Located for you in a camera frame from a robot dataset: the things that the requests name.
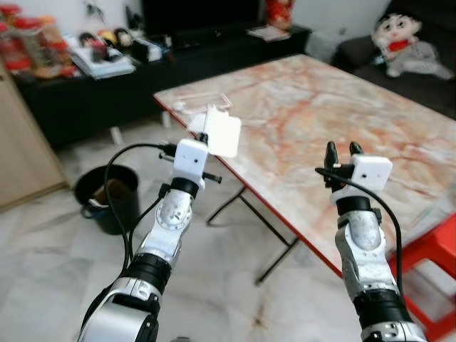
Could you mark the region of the black TV cabinet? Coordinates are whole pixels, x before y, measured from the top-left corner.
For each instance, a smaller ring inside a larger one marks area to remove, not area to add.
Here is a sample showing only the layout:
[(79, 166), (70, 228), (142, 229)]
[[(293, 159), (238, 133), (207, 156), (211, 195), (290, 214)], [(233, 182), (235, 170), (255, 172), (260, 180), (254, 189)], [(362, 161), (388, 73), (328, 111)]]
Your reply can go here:
[(162, 106), (153, 95), (164, 89), (302, 54), (311, 32), (308, 27), (294, 26), (290, 37), (273, 42), (247, 33), (225, 36), (195, 48), (173, 50), (167, 58), (113, 78), (39, 79), (14, 84), (43, 136), (56, 149), (159, 114)]

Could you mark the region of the clear plastic wrapper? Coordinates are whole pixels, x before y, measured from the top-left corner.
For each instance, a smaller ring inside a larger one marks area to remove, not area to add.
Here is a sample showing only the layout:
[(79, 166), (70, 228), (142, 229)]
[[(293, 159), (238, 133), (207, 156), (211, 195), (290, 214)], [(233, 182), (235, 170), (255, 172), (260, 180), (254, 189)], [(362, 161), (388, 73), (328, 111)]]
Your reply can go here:
[(205, 114), (211, 107), (220, 111), (228, 111), (232, 107), (232, 102), (227, 95), (219, 92), (179, 95), (172, 102), (173, 110), (189, 116)]

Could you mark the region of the white paper trash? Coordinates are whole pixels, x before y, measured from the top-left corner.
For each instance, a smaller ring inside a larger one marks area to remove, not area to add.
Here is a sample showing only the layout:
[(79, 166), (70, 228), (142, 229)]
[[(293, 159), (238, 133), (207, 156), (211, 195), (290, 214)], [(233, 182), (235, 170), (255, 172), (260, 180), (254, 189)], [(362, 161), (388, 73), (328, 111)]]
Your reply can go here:
[(194, 114), (188, 126), (190, 133), (205, 135), (209, 155), (236, 157), (240, 143), (242, 122), (215, 105), (208, 105), (202, 113)]

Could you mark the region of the black rubbish bucket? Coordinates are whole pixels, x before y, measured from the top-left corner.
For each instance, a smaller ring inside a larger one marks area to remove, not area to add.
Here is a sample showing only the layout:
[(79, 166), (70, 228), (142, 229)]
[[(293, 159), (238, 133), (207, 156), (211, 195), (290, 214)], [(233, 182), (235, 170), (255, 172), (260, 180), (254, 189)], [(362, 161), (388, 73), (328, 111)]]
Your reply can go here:
[(119, 235), (123, 231), (121, 231), (120, 226), (118, 226), (111, 209), (109, 207), (105, 209), (91, 207), (88, 204), (89, 196), (98, 188), (98, 186), (103, 185), (103, 183), (109, 179), (123, 180), (123, 182), (133, 186), (135, 189), (133, 198), (126, 203), (115, 204), (121, 222), (123, 222), (128, 231), (130, 231), (135, 227), (137, 218), (139, 218), (140, 214), (139, 176), (133, 169), (120, 164), (113, 164), (110, 166), (108, 178), (105, 178), (104, 174), (105, 166), (89, 170), (89, 172), (78, 179), (73, 192), (77, 203), (81, 206), (81, 214), (83, 217), (93, 219), (102, 232), (111, 235)]

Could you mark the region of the red lidded snack jar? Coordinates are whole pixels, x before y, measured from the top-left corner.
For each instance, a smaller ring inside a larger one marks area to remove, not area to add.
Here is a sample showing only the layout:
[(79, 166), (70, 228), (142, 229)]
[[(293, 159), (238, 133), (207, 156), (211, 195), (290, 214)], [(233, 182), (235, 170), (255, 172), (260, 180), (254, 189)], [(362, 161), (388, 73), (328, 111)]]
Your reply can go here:
[(14, 20), (14, 26), (19, 32), (21, 45), (31, 59), (36, 78), (75, 77), (77, 68), (55, 17), (22, 16)]
[(17, 4), (0, 3), (0, 58), (14, 77), (28, 78), (33, 77), (31, 60), (14, 26), (20, 13)]

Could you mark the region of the flat printed booklet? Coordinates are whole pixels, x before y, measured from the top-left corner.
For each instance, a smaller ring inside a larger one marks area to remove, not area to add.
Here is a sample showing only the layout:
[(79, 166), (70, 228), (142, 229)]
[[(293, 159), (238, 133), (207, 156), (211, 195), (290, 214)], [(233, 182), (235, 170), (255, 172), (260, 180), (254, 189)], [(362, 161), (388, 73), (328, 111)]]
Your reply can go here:
[(291, 36), (286, 30), (271, 25), (248, 29), (247, 35), (263, 39), (265, 42), (282, 41)]

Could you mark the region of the stack of white books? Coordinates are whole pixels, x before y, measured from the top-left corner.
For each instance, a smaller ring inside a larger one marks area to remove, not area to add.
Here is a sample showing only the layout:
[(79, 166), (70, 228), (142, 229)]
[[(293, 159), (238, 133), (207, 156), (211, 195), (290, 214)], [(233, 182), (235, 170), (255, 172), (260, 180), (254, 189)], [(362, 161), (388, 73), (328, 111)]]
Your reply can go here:
[(126, 56), (121, 56), (120, 59), (110, 62), (93, 60), (93, 50), (91, 48), (70, 48), (73, 62), (78, 66), (79, 70), (88, 77), (98, 79), (113, 78), (136, 71), (136, 66)]

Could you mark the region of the red ornament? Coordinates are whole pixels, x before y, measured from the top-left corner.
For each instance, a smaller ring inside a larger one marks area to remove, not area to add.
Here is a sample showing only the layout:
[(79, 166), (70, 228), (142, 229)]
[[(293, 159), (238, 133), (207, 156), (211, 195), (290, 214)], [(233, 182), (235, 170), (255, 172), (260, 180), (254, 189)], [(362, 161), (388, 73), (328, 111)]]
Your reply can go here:
[(294, 2), (296, 0), (265, 0), (265, 18), (268, 25), (288, 31), (293, 26)]

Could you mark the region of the black and white box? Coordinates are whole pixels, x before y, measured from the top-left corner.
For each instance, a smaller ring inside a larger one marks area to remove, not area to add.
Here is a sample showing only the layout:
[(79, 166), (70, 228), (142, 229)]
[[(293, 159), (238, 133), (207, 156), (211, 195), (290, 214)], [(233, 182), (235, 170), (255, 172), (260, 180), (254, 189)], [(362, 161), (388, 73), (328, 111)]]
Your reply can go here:
[(160, 61), (164, 56), (162, 48), (143, 37), (134, 37), (130, 51), (133, 59), (143, 64)]

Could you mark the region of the dark sofa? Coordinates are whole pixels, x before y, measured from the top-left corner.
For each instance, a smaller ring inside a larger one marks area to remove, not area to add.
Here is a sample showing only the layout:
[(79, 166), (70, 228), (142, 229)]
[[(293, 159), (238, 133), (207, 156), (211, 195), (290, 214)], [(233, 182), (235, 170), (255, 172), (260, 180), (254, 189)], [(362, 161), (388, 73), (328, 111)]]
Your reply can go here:
[[(456, 0), (391, 0), (383, 14), (406, 14), (423, 24), (417, 33), (421, 41), (435, 46), (443, 66), (455, 71)], [(456, 79), (440, 79), (432, 75), (404, 73), (390, 78), (385, 65), (375, 64), (379, 51), (369, 35), (339, 43), (331, 65), (379, 87), (403, 95), (431, 110), (455, 118)]]

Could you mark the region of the yellow figurine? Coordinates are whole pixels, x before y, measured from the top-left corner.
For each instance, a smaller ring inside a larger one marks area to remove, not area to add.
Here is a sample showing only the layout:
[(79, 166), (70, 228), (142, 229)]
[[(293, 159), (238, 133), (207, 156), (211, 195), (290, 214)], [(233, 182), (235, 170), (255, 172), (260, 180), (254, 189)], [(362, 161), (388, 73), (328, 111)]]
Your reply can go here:
[(118, 36), (113, 31), (102, 29), (97, 32), (98, 37), (100, 40), (103, 40), (106, 46), (110, 48), (117, 48), (118, 47)]

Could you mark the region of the black television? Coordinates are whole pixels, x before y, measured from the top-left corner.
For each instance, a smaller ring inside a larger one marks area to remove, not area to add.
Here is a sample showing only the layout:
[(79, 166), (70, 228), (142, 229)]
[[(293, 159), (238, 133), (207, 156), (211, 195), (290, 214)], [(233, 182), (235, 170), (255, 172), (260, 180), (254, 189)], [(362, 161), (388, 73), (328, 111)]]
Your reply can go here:
[(140, 0), (151, 36), (251, 27), (261, 22), (262, 6), (263, 0)]

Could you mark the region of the cartoon boy plush doll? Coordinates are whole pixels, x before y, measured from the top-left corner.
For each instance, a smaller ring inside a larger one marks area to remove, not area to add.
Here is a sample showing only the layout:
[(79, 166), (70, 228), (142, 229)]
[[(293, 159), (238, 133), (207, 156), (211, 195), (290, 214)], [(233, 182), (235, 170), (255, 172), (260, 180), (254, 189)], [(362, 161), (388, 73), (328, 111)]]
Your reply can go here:
[(404, 73), (433, 75), (449, 81), (453, 72), (440, 62), (437, 49), (423, 41), (418, 33), (423, 23), (407, 14), (385, 14), (378, 20), (371, 40), (385, 62), (385, 74), (391, 78)]

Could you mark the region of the dark haired red figurine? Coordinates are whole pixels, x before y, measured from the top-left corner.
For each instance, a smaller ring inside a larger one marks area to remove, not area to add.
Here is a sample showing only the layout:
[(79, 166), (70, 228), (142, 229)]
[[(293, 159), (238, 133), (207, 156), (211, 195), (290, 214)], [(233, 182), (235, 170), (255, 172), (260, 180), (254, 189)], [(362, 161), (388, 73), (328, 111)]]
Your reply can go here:
[(89, 49), (92, 62), (100, 63), (108, 59), (108, 48), (103, 39), (93, 33), (84, 32), (79, 35), (78, 40), (81, 48)]

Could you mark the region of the brown cardboard trash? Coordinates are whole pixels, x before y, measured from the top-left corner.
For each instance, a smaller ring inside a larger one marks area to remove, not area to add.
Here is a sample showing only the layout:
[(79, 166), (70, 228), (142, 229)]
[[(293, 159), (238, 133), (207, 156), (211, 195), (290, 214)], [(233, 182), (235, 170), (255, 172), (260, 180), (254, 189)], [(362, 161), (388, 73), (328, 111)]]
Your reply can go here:
[(112, 204), (123, 204), (130, 201), (134, 194), (134, 187), (123, 180), (109, 179), (91, 193), (88, 204), (94, 208), (105, 209)]

